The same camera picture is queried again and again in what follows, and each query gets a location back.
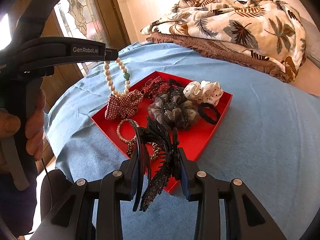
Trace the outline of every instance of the blue tablecloth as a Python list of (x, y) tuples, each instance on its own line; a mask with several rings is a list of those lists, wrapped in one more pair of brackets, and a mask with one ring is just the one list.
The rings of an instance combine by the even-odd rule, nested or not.
[[(320, 207), (320, 99), (267, 74), (204, 58), (172, 43), (135, 43), (120, 57), (132, 84), (158, 70), (219, 81), (233, 94), (199, 168), (217, 179), (241, 178), (288, 240), (298, 240)], [(110, 71), (121, 89), (123, 73), (115, 63)], [(72, 181), (102, 179), (125, 160), (90, 119), (109, 94), (98, 64), (47, 116), (45, 132), (56, 166)], [(124, 239), (193, 239), (197, 203), (188, 203), (181, 188), (157, 196), (147, 212), (132, 212), (133, 203), (121, 205)]]

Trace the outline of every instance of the white scrunchie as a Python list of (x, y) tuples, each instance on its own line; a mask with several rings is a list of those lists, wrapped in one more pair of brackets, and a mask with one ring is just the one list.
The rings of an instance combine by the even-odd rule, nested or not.
[(223, 94), (219, 82), (198, 81), (190, 82), (183, 90), (187, 99), (200, 103), (209, 103), (216, 106)]

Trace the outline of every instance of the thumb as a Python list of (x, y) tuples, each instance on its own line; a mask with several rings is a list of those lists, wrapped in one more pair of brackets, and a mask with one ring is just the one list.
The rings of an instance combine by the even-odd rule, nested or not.
[(10, 137), (20, 129), (20, 119), (12, 114), (0, 112), (0, 138)]

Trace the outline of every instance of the green bead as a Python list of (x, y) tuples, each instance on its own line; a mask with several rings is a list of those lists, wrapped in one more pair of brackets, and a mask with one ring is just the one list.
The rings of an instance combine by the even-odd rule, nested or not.
[(123, 77), (126, 79), (126, 80), (129, 80), (130, 78), (130, 74), (127, 72), (127, 73), (124, 73)]

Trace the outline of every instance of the brown bedspread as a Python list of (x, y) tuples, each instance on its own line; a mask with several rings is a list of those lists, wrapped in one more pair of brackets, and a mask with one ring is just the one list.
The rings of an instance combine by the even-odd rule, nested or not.
[(277, 64), (271, 61), (253, 58), (254, 55), (250, 57), (244, 54), (232, 52), (218, 41), (157, 32), (152, 33), (148, 38), (148, 41), (155, 43), (173, 42), (183, 47), (193, 49), (203, 57), (225, 60), (227, 62), (237, 63), (241, 66), (250, 67), (276, 77), (282, 82), (291, 81), (291, 77), (287, 73), (282, 72)]

